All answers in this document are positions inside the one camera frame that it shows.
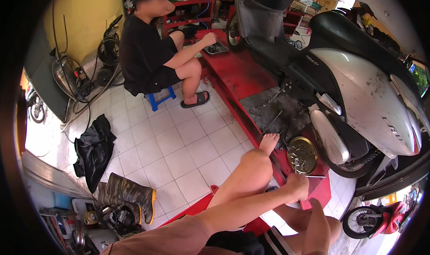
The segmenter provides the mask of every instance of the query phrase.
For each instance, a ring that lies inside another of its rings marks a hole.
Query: black slide sandal
[[[208,98],[207,98],[206,100],[205,100],[205,93],[207,93],[207,94],[208,94]],[[207,101],[209,101],[209,97],[210,97],[210,95],[209,95],[209,92],[208,92],[208,91],[198,92],[198,93],[196,93],[196,95],[197,95],[197,103],[195,103],[195,104],[191,104],[191,105],[186,105],[186,104],[184,103],[184,101],[182,101],[182,102],[181,102],[181,107],[182,107],[182,108],[196,107],[196,106],[203,105],[203,104],[205,104]]]

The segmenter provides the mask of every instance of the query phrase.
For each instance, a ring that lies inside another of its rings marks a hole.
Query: motorcycle lift
[[[196,38],[201,39],[208,32],[214,32],[217,40],[227,45],[227,35],[221,29],[198,31]],[[287,140],[301,135],[314,144],[318,159],[316,168],[310,175],[325,178],[309,178],[309,198],[318,199],[325,207],[331,199],[328,174],[330,167],[325,162],[324,150],[316,142],[309,115],[301,110],[298,101],[282,93],[273,97],[279,92],[276,81],[252,59],[247,50],[219,54],[209,54],[202,50],[201,54],[202,78],[211,82],[255,147],[260,145],[262,132],[283,132]],[[270,158],[273,176],[282,186],[286,177],[294,172],[282,140],[278,142]],[[300,205],[305,210],[311,208],[308,201],[300,201]]]

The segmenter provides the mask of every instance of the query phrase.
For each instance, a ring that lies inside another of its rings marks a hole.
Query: scooter seat
[[[418,95],[418,88],[411,78],[406,66],[397,57],[376,42],[372,37],[359,29],[345,16],[334,12],[322,12],[309,22],[312,29],[311,48],[336,48],[355,53],[376,64],[388,76],[398,76],[406,86]]]
[[[285,37],[275,38],[275,42],[268,42],[260,37],[248,37],[248,43],[261,54],[266,55],[279,66],[285,67],[299,50],[288,44]]]

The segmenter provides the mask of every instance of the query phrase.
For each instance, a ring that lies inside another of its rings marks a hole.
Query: motorcycle
[[[35,123],[42,123],[45,119],[45,109],[43,107],[43,101],[36,93],[33,85],[29,82],[27,88],[27,94],[25,96],[27,101],[28,113]]]
[[[398,155],[417,155],[421,132],[430,131],[418,88],[406,65],[344,13],[317,14],[309,45],[290,45],[283,12],[292,2],[236,0],[229,48],[249,50],[282,92],[308,109],[333,171],[358,178],[377,166],[368,183],[374,185],[388,166],[397,168]]]
[[[405,218],[406,204],[402,201],[387,206],[360,206],[349,211],[342,222],[347,236],[355,239],[373,238],[399,230]]]

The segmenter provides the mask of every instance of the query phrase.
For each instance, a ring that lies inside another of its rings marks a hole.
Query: blue plastic stool
[[[170,92],[169,96],[163,98],[163,100],[156,102],[155,98],[154,98],[154,94],[148,94],[148,95],[144,95],[146,98],[148,98],[149,103],[151,104],[152,107],[152,111],[157,111],[158,110],[158,105],[161,104],[162,102],[166,101],[167,99],[169,99],[170,97],[172,99],[176,98],[175,92],[173,91],[173,88],[170,86],[167,88]]]

